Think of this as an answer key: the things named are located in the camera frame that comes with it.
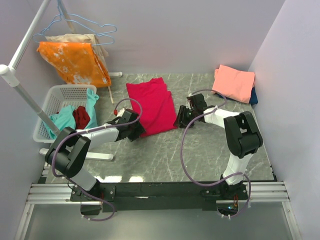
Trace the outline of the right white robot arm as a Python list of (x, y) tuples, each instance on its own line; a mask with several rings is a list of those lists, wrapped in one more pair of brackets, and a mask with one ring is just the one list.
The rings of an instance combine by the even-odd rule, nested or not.
[[(181, 105), (174, 126), (184, 129), (180, 145), (180, 162), (186, 176), (196, 185), (219, 187), (222, 198), (230, 200), (237, 194), (236, 185), (243, 181), (245, 171), (253, 155), (263, 145), (263, 138), (253, 114), (249, 111), (234, 112), (222, 109), (227, 99), (219, 105), (207, 105), (204, 95), (196, 91), (187, 98), (187, 105)], [(222, 178), (215, 183), (200, 183), (188, 173), (183, 159), (183, 145), (189, 128), (196, 121), (221, 127), (225, 131), (226, 143), (230, 152), (227, 167)]]

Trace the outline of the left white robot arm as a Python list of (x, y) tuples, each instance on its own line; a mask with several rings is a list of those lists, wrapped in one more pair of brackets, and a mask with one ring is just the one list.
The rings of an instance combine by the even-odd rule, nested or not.
[(82, 195), (88, 201), (96, 200), (100, 195), (100, 182), (84, 168), (84, 162), (90, 148), (104, 143), (129, 139), (138, 139), (145, 129), (140, 123), (141, 115), (131, 109), (124, 109), (112, 121), (86, 130), (64, 128), (45, 154), (45, 162), (51, 169), (82, 188)]

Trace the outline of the magenta t-shirt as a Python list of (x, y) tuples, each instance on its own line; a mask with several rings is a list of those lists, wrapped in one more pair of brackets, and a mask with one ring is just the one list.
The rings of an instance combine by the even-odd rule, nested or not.
[(141, 113), (140, 124), (145, 129), (141, 137), (148, 137), (176, 129), (177, 118), (172, 93), (162, 77), (139, 84), (127, 83), (132, 109)]

